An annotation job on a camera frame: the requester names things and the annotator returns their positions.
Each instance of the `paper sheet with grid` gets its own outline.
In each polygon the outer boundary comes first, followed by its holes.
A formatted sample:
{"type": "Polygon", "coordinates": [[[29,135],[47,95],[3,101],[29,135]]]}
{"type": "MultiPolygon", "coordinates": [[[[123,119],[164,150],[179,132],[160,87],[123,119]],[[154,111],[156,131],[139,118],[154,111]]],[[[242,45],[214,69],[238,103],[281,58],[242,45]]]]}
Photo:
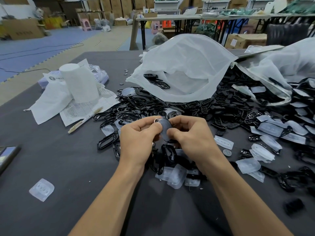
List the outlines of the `paper sheet with grid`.
{"type": "Polygon", "coordinates": [[[117,95],[105,88],[103,84],[98,84],[97,89],[100,93],[99,99],[87,103],[76,103],[74,99],[60,112],[61,119],[65,126],[69,126],[76,121],[85,119],[93,114],[99,107],[103,107],[101,112],[119,103],[117,95]]]}

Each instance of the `left hand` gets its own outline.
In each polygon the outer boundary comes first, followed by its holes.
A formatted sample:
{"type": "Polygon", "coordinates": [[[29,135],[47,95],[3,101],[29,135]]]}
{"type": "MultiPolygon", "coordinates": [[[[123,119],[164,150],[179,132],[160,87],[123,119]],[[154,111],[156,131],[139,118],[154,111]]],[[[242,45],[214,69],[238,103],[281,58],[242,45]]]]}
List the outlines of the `left hand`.
{"type": "Polygon", "coordinates": [[[157,118],[161,116],[142,118],[121,128],[119,165],[125,170],[140,170],[143,173],[152,151],[152,143],[162,131],[162,125],[154,123],[157,118]]]}

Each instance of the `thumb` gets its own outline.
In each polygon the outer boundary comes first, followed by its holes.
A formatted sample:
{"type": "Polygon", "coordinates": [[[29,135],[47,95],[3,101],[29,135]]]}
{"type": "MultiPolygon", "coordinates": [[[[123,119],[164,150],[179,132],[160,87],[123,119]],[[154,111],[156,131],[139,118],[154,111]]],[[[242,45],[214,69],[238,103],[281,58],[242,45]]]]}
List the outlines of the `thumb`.
{"type": "Polygon", "coordinates": [[[154,138],[157,134],[161,133],[162,129],[162,125],[159,122],[155,122],[144,131],[147,132],[148,135],[150,135],[152,138],[154,138]]]}
{"type": "Polygon", "coordinates": [[[178,130],[177,128],[170,128],[167,130],[167,135],[171,138],[171,139],[175,139],[177,140],[179,143],[181,143],[183,141],[183,137],[184,137],[184,133],[180,130],[178,130]]]}

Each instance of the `forearm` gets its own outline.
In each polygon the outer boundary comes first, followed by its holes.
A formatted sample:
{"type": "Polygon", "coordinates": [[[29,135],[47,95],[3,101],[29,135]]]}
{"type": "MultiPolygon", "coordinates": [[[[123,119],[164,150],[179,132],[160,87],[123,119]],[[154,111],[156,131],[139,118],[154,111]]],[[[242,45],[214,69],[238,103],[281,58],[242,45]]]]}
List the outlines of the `forearm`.
{"type": "Polygon", "coordinates": [[[142,172],[118,166],[69,236],[119,235],[142,172]]]}
{"type": "Polygon", "coordinates": [[[205,172],[234,236],[293,235],[228,161],[215,171],[209,165],[205,172]]]}

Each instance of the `small metal disc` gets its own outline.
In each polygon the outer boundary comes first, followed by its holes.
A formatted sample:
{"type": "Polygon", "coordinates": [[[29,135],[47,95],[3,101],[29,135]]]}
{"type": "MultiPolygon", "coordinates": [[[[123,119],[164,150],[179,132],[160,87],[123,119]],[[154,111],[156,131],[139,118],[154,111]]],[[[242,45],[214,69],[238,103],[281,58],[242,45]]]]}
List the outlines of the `small metal disc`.
{"type": "Polygon", "coordinates": [[[231,156],[232,155],[232,152],[228,149],[224,149],[223,150],[223,154],[226,155],[226,156],[231,156]]]}

